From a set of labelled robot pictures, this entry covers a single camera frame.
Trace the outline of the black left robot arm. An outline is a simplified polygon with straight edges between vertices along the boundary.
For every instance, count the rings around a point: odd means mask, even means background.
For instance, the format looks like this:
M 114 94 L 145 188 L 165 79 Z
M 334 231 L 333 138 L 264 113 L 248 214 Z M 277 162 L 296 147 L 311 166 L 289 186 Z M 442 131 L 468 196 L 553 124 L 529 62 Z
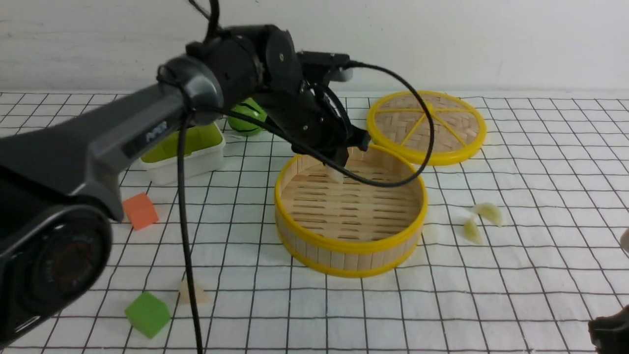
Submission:
M 252 98 L 270 125 L 335 163 L 370 136 L 339 118 L 316 81 L 344 82 L 349 56 L 298 53 L 274 25 L 220 29 L 159 69 L 160 81 L 52 127 L 1 139 L 1 346 L 68 307 L 99 279 L 124 211 L 122 171 L 180 129 Z

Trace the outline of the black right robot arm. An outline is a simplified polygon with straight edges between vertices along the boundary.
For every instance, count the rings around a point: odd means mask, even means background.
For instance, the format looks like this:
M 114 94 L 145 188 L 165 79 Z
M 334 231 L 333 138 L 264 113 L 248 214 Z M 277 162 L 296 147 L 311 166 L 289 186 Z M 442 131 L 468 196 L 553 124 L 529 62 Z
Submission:
M 617 314 L 597 317 L 588 322 L 591 343 L 598 354 L 627 354 L 629 352 L 629 307 Z

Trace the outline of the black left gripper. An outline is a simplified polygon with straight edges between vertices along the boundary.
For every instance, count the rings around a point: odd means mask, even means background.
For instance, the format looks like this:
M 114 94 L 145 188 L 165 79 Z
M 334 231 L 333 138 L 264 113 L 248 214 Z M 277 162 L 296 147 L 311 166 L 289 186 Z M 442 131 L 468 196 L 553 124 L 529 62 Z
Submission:
M 333 168 L 345 168 L 349 148 L 367 151 L 371 136 L 311 90 L 274 89 L 256 85 L 256 103 L 266 113 L 263 129 L 292 144 L 297 154 L 332 158 Z

